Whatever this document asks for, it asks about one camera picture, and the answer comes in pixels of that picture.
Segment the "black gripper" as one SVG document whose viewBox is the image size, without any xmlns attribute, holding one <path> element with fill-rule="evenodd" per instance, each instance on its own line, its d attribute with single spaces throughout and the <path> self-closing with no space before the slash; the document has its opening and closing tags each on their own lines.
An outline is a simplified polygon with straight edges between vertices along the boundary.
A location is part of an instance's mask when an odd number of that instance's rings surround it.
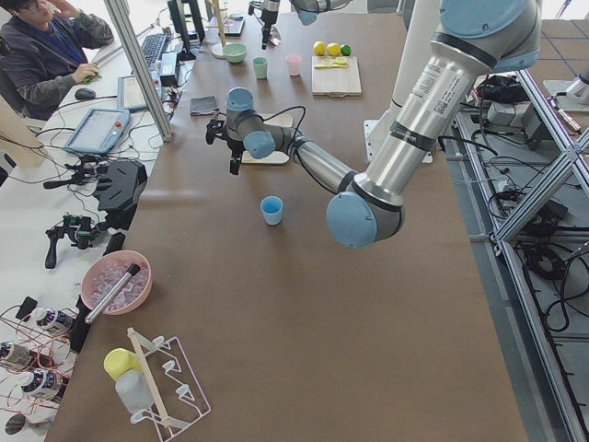
<svg viewBox="0 0 589 442">
<path fill-rule="evenodd" d="M 261 49 L 266 50 L 270 38 L 270 28 L 277 22 L 279 12 L 277 10 L 262 9 L 261 21 L 263 23 Z"/>
<path fill-rule="evenodd" d="M 245 151 L 244 144 L 241 140 L 236 140 L 231 137 L 226 138 L 226 143 L 231 150 L 231 158 L 229 163 L 229 171 L 232 175 L 237 175 L 241 166 L 241 158 Z"/>
</svg>

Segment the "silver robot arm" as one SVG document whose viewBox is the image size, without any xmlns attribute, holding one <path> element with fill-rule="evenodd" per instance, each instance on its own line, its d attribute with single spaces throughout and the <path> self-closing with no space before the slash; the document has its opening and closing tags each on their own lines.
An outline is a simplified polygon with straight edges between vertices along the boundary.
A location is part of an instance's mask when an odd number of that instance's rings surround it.
<svg viewBox="0 0 589 442">
<path fill-rule="evenodd" d="M 248 89 L 230 89 L 221 137 L 232 151 L 231 172 L 238 172 L 243 152 L 262 159 L 282 151 L 332 192 L 326 218 L 341 245 L 357 249 L 390 238 L 404 220 L 404 188 L 475 80 L 536 62 L 541 8 L 539 1 L 440 2 L 431 57 L 364 172 L 295 128 L 266 124 L 254 111 Z"/>
<path fill-rule="evenodd" d="M 340 8 L 346 7 L 349 1 L 344 0 L 294 0 L 291 1 L 291 5 L 294 7 L 299 20 L 304 26 L 312 24 L 318 14 L 323 12 L 335 11 Z M 266 50 L 267 45 L 271 39 L 271 28 L 277 23 L 280 9 L 279 0 L 263 0 L 250 2 L 250 11 L 252 14 L 253 10 L 257 8 L 261 11 L 261 49 Z"/>
</svg>

